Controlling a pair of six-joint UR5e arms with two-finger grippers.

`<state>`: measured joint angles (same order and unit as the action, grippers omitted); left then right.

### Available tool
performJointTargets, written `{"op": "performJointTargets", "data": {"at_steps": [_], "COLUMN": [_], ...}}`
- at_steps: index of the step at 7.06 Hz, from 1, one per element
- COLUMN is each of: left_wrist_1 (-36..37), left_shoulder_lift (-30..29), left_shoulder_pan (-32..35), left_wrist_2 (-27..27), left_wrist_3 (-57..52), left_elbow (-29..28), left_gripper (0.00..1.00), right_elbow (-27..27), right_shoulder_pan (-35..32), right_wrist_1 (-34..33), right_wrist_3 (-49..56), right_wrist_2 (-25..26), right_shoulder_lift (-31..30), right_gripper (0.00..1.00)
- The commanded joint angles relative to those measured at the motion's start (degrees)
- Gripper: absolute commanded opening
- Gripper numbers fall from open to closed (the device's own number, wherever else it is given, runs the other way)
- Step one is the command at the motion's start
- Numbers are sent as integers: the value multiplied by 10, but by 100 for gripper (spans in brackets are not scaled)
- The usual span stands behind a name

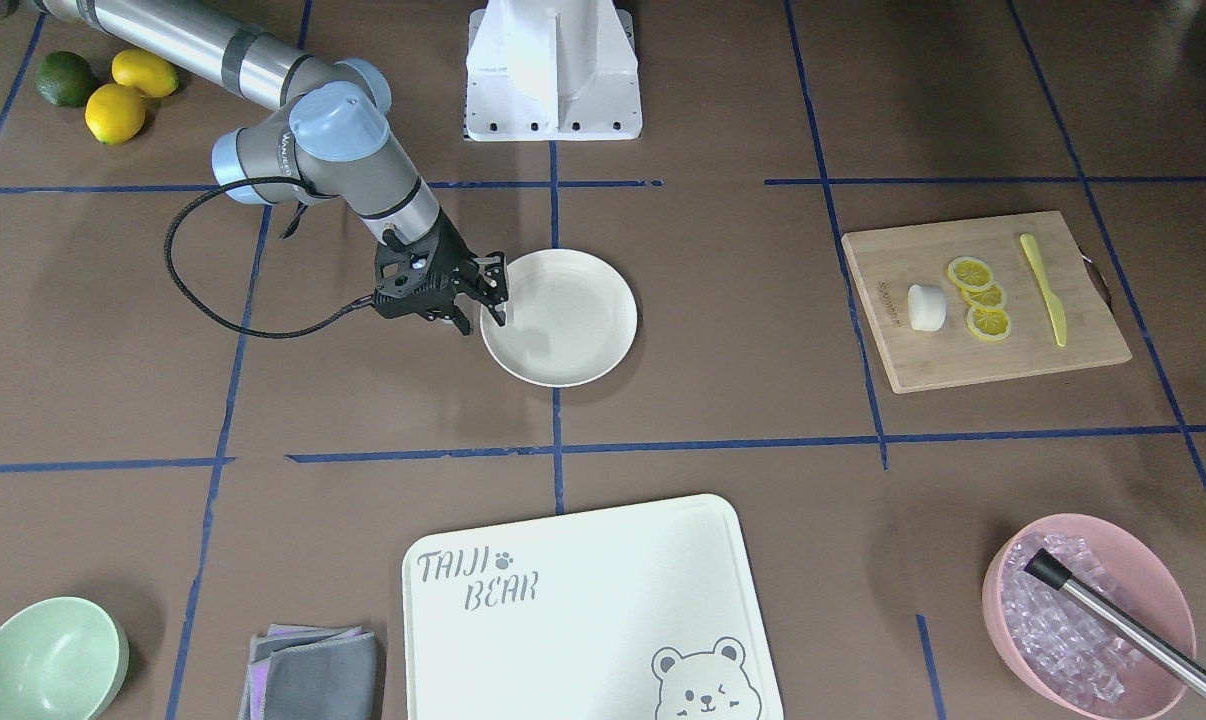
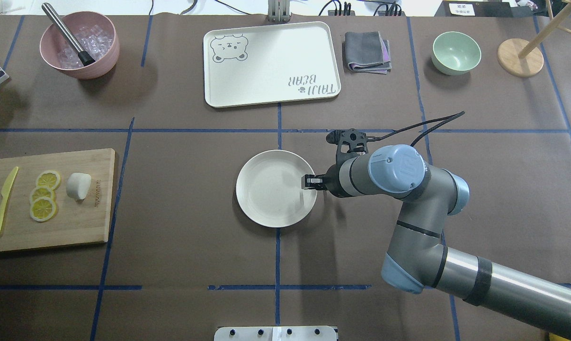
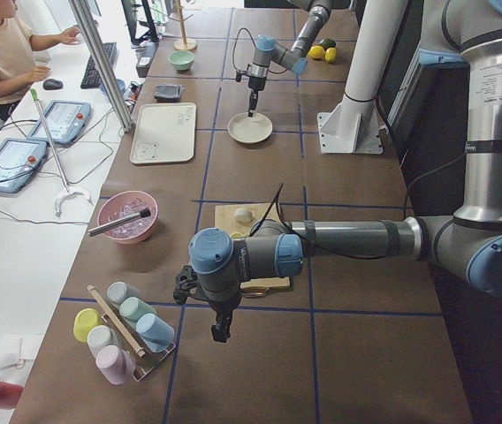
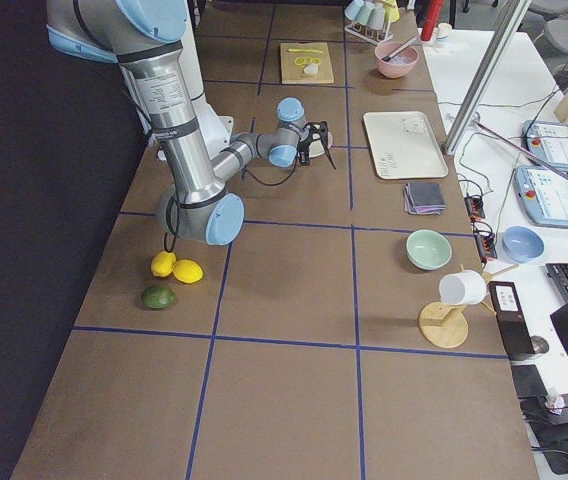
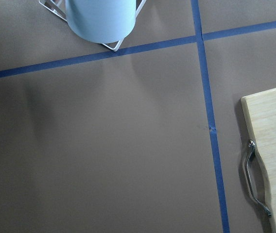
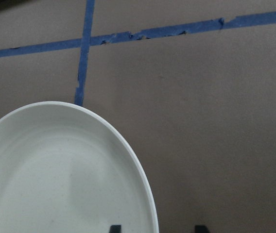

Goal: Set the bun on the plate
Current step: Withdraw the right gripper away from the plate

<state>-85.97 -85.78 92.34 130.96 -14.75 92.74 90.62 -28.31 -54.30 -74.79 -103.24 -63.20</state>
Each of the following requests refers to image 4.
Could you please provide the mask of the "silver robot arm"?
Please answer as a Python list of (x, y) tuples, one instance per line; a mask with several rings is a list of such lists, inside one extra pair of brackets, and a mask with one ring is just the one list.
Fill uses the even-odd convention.
[(294, 97), (278, 104), (273, 133), (232, 134), (232, 118), (217, 116), (206, 101), (184, 1), (50, 1), (47, 29), (56, 50), (119, 65), (174, 178), (157, 211), (174, 237), (232, 242), (244, 205), (227, 181), (255, 158), (289, 168), (307, 163), (313, 142), (328, 144), (327, 124), (308, 121)]

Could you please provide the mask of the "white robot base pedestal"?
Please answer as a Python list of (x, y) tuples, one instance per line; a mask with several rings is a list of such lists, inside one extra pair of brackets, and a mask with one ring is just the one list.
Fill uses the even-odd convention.
[(228, 145), (233, 128), (232, 117), (220, 117), (208, 103), (204, 91), (200, 61), (195, 44), (193, 26), (195, 14), (191, 10), (194, 1), (153, 1), (152, 16), (153, 36), (163, 40), (163, 45), (180, 41), (182, 44), (179, 57), (182, 81), (177, 83), (175, 66), (170, 71), (164, 70), (156, 75), (153, 86), (147, 88), (153, 92), (153, 114), (159, 115), (167, 107), (183, 107), (186, 93), (190, 96), (193, 114), (197, 117), (203, 142), (210, 159)]

